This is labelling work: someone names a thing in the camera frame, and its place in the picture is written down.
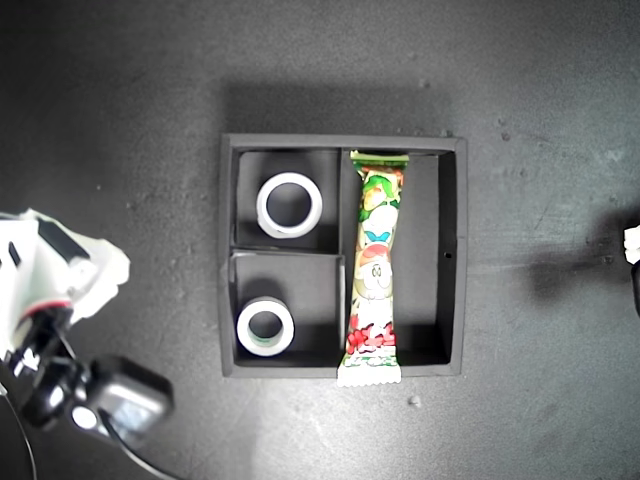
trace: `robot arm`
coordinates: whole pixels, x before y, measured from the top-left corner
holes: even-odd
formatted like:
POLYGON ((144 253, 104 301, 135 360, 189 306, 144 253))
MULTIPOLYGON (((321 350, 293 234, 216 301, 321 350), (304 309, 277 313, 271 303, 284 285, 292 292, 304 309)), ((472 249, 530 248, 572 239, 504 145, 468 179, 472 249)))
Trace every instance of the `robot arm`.
POLYGON ((631 267, 633 298, 636 303, 636 312, 640 316, 640 226, 624 231, 624 249, 627 262, 633 265, 631 267))
POLYGON ((106 240, 65 228, 33 210, 0 215, 0 361, 32 376, 22 416, 47 428, 66 412, 83 431, 129 445, 173 409, 171 384, 124 358, 85 365, 67 331, 98 312, 129 277, 129 259, 106 240), (104 419, 111 425, 105 425, 104 419))

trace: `adhesive tape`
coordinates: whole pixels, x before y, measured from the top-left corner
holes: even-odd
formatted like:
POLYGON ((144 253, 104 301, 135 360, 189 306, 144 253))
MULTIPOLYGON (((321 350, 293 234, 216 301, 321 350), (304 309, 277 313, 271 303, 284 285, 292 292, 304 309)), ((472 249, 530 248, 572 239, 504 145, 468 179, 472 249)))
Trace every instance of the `adhesive tape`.
POLYGON ((271 357, 282 353, 293 340, 293 318, 287 306, 273 297, 258 297, 245 305, 236 326, 238 340, 254 355, 271 357), (270 312, 280 319, 282 327, 271 338, 262 338, 251 331, 249 322, 258 313, 270 312))
POLYGON ((264 232, 273 238, 298 238, 309 233, 318 224, 322 214, 322 195, 315 183, 299 173, 286 172, 271 177, 262 185, 256 201, 258 212, 258 225, 264 232), (304 188, 311 199, 311 208, 302 223, 287 227, 276 223, 267 210, 269 195, 280 185, 294 183, 304 188))

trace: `black wire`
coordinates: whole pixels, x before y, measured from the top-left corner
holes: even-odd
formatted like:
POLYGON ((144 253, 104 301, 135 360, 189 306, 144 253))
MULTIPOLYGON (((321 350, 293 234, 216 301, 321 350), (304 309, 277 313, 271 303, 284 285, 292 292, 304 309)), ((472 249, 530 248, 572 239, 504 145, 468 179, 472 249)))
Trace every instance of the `black wire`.
POLYGON ((22 425, 22 421, 20 420, 20 416, 18 415, 18 412, 16 412, 16 409, 13 408, 13 403, 11 403, 11 399, 9 398, 9 395, 3 395, 4 398, 7 399, 7 404, 9 405, 9 408, 11 409, 11 412, 13 413, 13 416, 16 419, 16 422, 18 422, 18 426, 20 427, 20 433, 22 433, 22 437, 24 438, 24 443, 27 446, 27 451, 29 452, 29 461, 31 463, 31 477, 33 478, 33 480, 38 480, 38 469, 36 468, 36 459, 33 456, 33 449, 31 448, 31 442, 29 442, 29 437, 27 437, 27 432, 25 432, 24 430, 24 426, 22 425))
POLYGON ((71 359, 76 360, 77 359, 76 352, 73 351, 73 347, 69 343, 69 340, 67 340, 67 337, 65 336, 64 332, 62 332, 58 327, 53 327, 53 329, 55 331, 55 334, 58 336, 60 343, 62 343, 62 346, 67 349, 67 352, 69 353, 69 356, 71 357, 71 359))
POLYGON ((111 439, 116 442, 116 444, 120 447, 120 450, 124 452, 124 454, 129 457, 134 463, 137 463, 139 466, 144 468, 147 472, 155 475, 157 478, 161 480, 185 480, 171 473, 167 473, 164 470, 159 469, 158 467, 152 465, 140 455, 135 453, 131 448, 125 443, 122 437, 118 434, 116 429, 113 427, 111 423, 111 418, 107 412, 104 410, 98 410, 98 415, 100 416, 100 420, 104 425, 104 428, 107 429, 109 436, 111 439))

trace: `speck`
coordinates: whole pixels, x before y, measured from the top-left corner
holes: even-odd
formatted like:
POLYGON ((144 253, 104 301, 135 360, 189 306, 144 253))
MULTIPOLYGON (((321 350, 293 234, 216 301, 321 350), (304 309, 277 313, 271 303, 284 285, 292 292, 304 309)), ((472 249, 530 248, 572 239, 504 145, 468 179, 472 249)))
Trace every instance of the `speck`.
POLYGON ((418 395, 412 395, 409 397, 409 400, 407 400, 407 404, 410 407, 420 408, 422 406, 422 400, 420 400, 418 395))
POLYGON ((610 162, 619 162, 625 156, 623 149, 607 150, 604 154, 606 160, 610 162))

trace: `colorful snack package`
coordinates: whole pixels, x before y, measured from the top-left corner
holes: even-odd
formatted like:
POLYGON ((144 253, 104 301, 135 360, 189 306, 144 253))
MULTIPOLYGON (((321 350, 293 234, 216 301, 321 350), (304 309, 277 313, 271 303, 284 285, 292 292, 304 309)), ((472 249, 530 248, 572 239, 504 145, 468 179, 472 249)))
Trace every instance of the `colorful snack package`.
POLYGON ((351 160, 363 186, 349 330, 338 386, 398 383, 390 252, 409 156, 353 151, 351 160))

